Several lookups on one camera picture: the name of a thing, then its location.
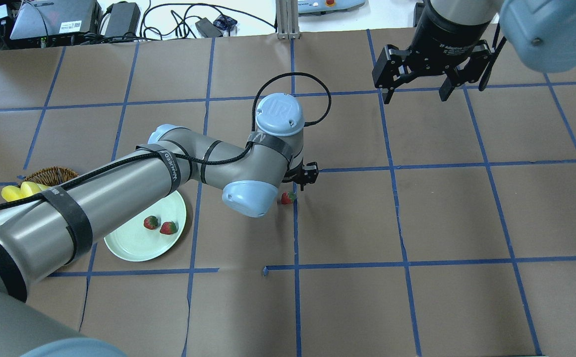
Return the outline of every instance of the red strawberry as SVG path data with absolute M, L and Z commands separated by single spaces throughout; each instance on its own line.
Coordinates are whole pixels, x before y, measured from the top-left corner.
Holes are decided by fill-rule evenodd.
M 284 192 L 282 193 L 281 204 L 290 205 L 297 199 L 297 195 L 294 192 Z
M 177 232 L 177 227 L 175 226 L 174 222 L 164 222 L 163 226 L 161 227 L 161 233 L 164 235 L 173 235 Z
M 155 216 L 149 216 L 143 221 L 143 226 L 147 229 L 154 230 L 158 228 L 158 219 Z

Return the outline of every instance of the velcro strap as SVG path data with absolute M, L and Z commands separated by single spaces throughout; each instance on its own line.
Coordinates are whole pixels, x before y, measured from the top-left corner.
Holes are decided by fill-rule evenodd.
M 276 136 L 254 131 L 250 133 L 248 142 L 264 145 L 280 153 L 290 163 L 292 160 L 292 147 Z
M 66 264 L 88 253 L 92 248 L 92 226 L 79 203 L 61 186 L 50 187 L 50 189 L 41 191 L 41 194 L 68 224 L 66 229 L 72 238 L 74 249 L 72 257 Z
M 167 170 L 169 170 L 170 172 L 171 190 L 168 192 L 168 194 L 177 190 L 182 180 L 180 178 L 180 167 L 178 167 L 177 165 L 177 160 L 175 160 L 173 152 L 165 149 L 164 147 L 158 144 L 138 145 L 136 146 L 136 150 L 147 150 L 159 154 L 161 156 L 161 160 L 167 167 Z
M 4 282 L 6 291 L 19 301 L 26 302 L 28 290 L 19 267 L 8 251 L 0 244 L 0 278 Z

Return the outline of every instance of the light green plate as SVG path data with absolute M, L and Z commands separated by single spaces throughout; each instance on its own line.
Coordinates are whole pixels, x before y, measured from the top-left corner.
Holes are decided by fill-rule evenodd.
M 152 231 L 145 228 L 143 221 L 149 216 L 157 217 L 161 225 L 173 221 L 177 226 L 177 232 L 173 235 L 164 235 L 159 232 L 160 226 Z M 179 192 L 174 191 L 110 233 L 104 238 L 105 244 L 118 258 L 130 262 L 144 262 L 170 249 L 180 237 L 185 221 L 184 200 Z

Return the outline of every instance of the cable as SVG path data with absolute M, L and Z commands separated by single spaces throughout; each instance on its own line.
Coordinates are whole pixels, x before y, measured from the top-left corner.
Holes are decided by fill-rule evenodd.
M 140 22 L 139 34 L 141 34 L 141 36 L 147 36 L 147 34 L 146 34 L 145 32 L 147 31 L 147 29 L 150 29 L 150 27 L 147 27 L 147 25 L 145 25 L 145 19 L 147 18 L 147 15 L 148 15 L 152 10 L 157 9 L 157 8 L 159 8 L 159 7 L 163 7 L 163 6 L 188 6 L 189 8 L 187 8 L 186 12 L 184 12 L 184 17 L 183 17 L 184 19 L 187 18 L 186 15 L 188 14 L 188 10 L 191 9 L 191 7 L 194 7 L 194 6 L 208 6 L 208 7 L 211 7 L 211 8 L 213 8 L 213 9 L 215 9 L 216 11 L 220 12 L 220 14 L 222 14 L 222 12 L 221 12 L 219 9 L 225 9 L 225 10 L 229 10 L 229 11 L 234 11 L 234 12 L 236 12 L 236 13 L 245 14 L 245 15 L 247 15 L 247 16 L 250 16 L 250 17 L 252 17 L 252 18 L 255 18 L 256 20 L 259 20 L 259 21 L 265 23 L 266 25 L 269 25 L 270 27 L 272 27 L 272 28 L 275 29 L 275 30 L 277 29 L 276 25 L 273 25 L 272 23 L 264 20 L 263 18 L 259 18 L 259 17 L 255 16 L 255 15 L 250 14 L 250 13 L 247 13 L 247 12 L 245 12 L 245 11 L 240 11 L 240 10 L 237 10 L 237 9 L 232 9 L 231 7 L 226 7 L 226 6 L 221 6 L 221 5 L 213 5 L 213 4 L 206 4 L 206 3 L 204 3 L 204 2 L 197 2 L 197 3 L 190 3 L 190 2 L 186 2 L 186 3 L 174 3 L 174 2 L 168 2 L 168 3 L 165 3 L 165 4 L 156 5 L 156 6 L 154 6 L 154 7 L 151 7 L 151 4 L 150 4 L 150 7 L 145 11 L 145 13 L 143 14 L 143 18 L 142 18 L 142 20 L 141 20 L 141 22 Z
M 500 41 L 500 44 L 498 46 L 498 50 L 501 50 L 501 47 L 503 47 L 504 43 L 506 42 L 506 38 L 502 38 L 502 40 Z M 320 84 L 324 90 L 326 90 L 326 94 L 328 97 L 328 105 L 326 108 L 326 112 L 321 116 L 321 118 L 319 118 L 318 120 L 314 120 L 314 121 L 309 121 L 306 122 L 306 124 L 304 126 L 311 126 L 311 125 L 316 125 L 319 122 L 321 122 L 329 113 L 331 105 L 332 105 L 332 95 L 330 93 L 330 91 L 328 90 L 327 86 L 317 77 L 313 76 L 312 74 L 309 73 L 305 73 L 305 72 L 287 72 L 287 73 L 283 73 L 280 75 L 276 75 L 275 77 L 273 77 L 272 79 L 270 79 L 269 81 L 267 81 L 266 83 L 264 83 L 263 86 L 261 86 L 261 88 L 259 88 L 259 91 L 257 93 L 257 95 L 255 96 L 255 99 L 253 101 L 253 106 L 252 106 L 252 122 L 251 122 L 251 131 L 255 131 L 256 130 L 256 126 L 255 126 L 255 108 L 257 107 L 257 102 L 259 100 L 259 97 L 261 97 L 261 93 L 263 92 L 263 90 L 266 89 L 266 87 L 268 87 L 271 83 L 275 82 L 277 79 L 281 79 L 284 77 L 291 77 L 293 75 L 301 75 L 303 77 L 308 77 L 313 79 L 315 82 L 317 82 L 318 84 Z M 238 160 L 242 160 L 242 158 L 244 158 L 244 156 L 246 156 L 246 154 L 250 151 L 250 149 L 252 149 L 253 147 L 253 143 L 252 142 L 247 142 L 246 146 L 244 148 L 244 150 L 242 151 L 241 154 L 239 154 L 238 156 L 234 156 L 233 158 L 230 159 L 226 159 L 226 160 L 218 160 L 218 161 L 208 161 L 208 160 L 203 160 L 203 159 L 199 159 L 199 158 L 194 158 L 192 156 L 188 156 L 185 154 L 176 154 L 174 153 L 176 158 L 182 159 L 182 160 L 188 160 L 191 162 L 195 162 L 195 163 L 199 163 L 202 165 L 226 165 L 229 163 L 234 163 Z M 110 171 L 112 169 L 116 169 L 117 167 L 121 167 L 122 165 L 126 165 L 128 163 L 132 163 L 134 161 L 139 161 L 139 160 L 145 160 L 145 159 L 150 159 L 150 158 L 159 158 L 160 154 L 156 153 L 156 152 L 149 152 L 147 154 L 140 154 L 140 155 L 136 155 L 136 156 L 132 156 L 130 158 L 126 158 L 126 159 L 122 159 L 122 160 L 118 160 L 118 161 L 114 161 L 113 163 L 107 164 L 104 167 L 101 167 L 99 169 L 96 169 L 94 171 L 89 172 L 88 174 L 84 174 L 82 176 L 79 176 L 77 178 L 74 178 L 66 183 L 62 183 L 60 186 L 64 189 L 64 190 L 69 190 L 69 189 L 73 189 L 79 185 L 82 185 L 85 181 L 88 181 L 90 179 L 95 178 L 96 176 L 99 176 L 100 174 L 104 174 L 107 171 Z M 12 207 L 16 207 L 16 206 L 20 206 L 20 205 L 24 205 L 25 203 L 30 203 L 30 202 L 34 202 L 34 201 L 38 201 L 43 199 L 43 195 L 41 193 L 37 193 L 34 194 L 30 197 L 26 197 L 26 198 L 22 198 L 22 199 L 18 199 L 16 201 L 12 201 L 12 202 L 6 202 L 6 203 L 0 203 L 0 210 L 5 210 L 6 208 L 12 208 Z
M 46 25 L 46 19 L 44 18 L 44 14 L 41 13 L 41 11 L 39 9 L 37 9 L 36 6 L 34 6 L 32 4 L 32 2 L 30 2 L 30 0 L 21 0 L 21 5 L 19 7 L 19 11 L 21 11 L 21 7 L 23 6 L 23 4 L 28 4 L 30 6 L 32 6 L 33 9 L 37 10 L 37 12 L 39 13 L 39 16 L 41 17 L 41 21 L 44 23 L 44 29 L 46 30 L 46 41 L 50 40 L 50 34 L 48 33 L 48 27 Z
M 108 18 L 107 15 L 109 15 L 110 13 L 104 13 L 103 17 L 101 18 L 101 22 L 98 24 L 98 34 L 102 35 L 102 31 L 103 31 L 103 25 L 105 24 L 105 19 Z
M 499 39 L 499 23 L 495 29 L 495 36 L 493 36 L 493 50 L 497 47 L 497 39 Z
M 330 112 L 330 108 L 332 107 L 332 94 L 330 93 L 330 90 L 327 88 L 326 84 L 323 83 L 321 81 L 321 79 L 318 79 L 317 77 L 313 76 L 310 73 L 305 73 L 305 72 L 287 72 L 287 73 L 282 73 L 280 75 L 275 75 L 275 77 L 273 77 L 272 79 L 270 79 L 270 81 L 264 83 L 263 86 L 261 86 L 261 88 L 259 88 L 259 91 L 257 92 L 257 94 L 255 95 L 255 99 L 252 102 L 252 125 L 251 125 L 251 131 L 255 131 L 255 112 L 256 112 L 256 108 L 257 108 L 257 101 L 259 100 L 259 97 L 261 97 L 261 92 L 264 91 L 266 89 L 267 86 L 269 86 L 271 83 L 273 83 L 274 81 L 276 81 L 277 79 L 281 79 L 284 77 L 292 77 L 293 75 L 301 75 L 302 77 L 308 77 L 313 79 L 315 82 L 317 82 L 320 86 L 322 86 L 322 88 L 324 88 L 324 90 L 326 91 L 327 97 L 328 97 L 328 106 L 326 108 L 326 112 L 324 113 L 324 115 L 321 116 L 321 118 L 314 120 L 314 121 L 309 121 L 306 122 L 306 124 L 304 126 L 311 126 L 311 125 L 316 125 L 319 124 L 321 122 L 321 120 L 325 119 L 326 116 L 328 115 L 328 113 Z

